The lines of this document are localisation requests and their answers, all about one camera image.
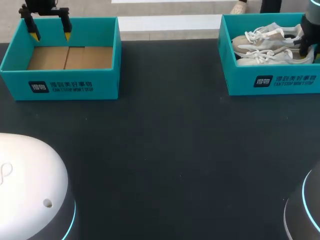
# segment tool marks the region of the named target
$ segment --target white dome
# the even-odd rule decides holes
[[[33,137],[0,133],[0,240],[27,240],[57,214],[68,188],[60,156]]]

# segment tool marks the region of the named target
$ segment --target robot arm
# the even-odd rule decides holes
[[[62,21],[65,38],[69,41],[72,25],[69,19],[68,7],[57,7],[56,0],[25,0],[25,3],[20,8],[19,13],[21,18],[24,19],[28,32],[35,40],[40,41],[41,36],[31,13],[39,14],[40,16],[59,16]]]
[[[304,36],[297,44],[300,43],[300,55],[306,56],[311,45],[320,44],[320,0],[310,0],[301,27]]]

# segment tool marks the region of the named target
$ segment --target open cardboard box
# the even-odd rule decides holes
[[[112,53],[112,47],[35,47],[27,69],[111,69]]]
[[[16,101],[117,99],[121,38],[116,17],[71,17],[66,40],[60,18],[36,18],[36,41],[23,19],[0,74]]]
[[[229,95],[320,93],[319,64],[248,65],[236,62],[231,40],[276,22],[282,27],[301,23],[303,13],[225,14],[218,49]]]

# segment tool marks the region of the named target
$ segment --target black table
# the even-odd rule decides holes
[[[230,97],[214,39],[122,44],[116,101],[15,102],[0,81],[0,132],[59,153],[81,239],[286,240],[320,95]]]

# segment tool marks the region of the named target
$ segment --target shoe on floor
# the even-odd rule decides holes
[[[239,66],[252,65],[294,65],[294,64],[312,64],[314,61],[314,48],[311,46],[308,49],[308,54],[305,58],[301,58],[299,49],[289,49],[281,47],[277,50],[256,50],[247,52],[245,57],[236,61]]]
[[[256,30],[245,32],[232,40],[234,53],[241,56],[255,50],[276,50],[281,47],[295,48],[294,41],[304,35],[301,25],[295,27],[281,27],[275,22],[259,27]]]
[[[247,3],[243,1],[237,1],[232,8],[230,14],[245,14],[247,10]]]

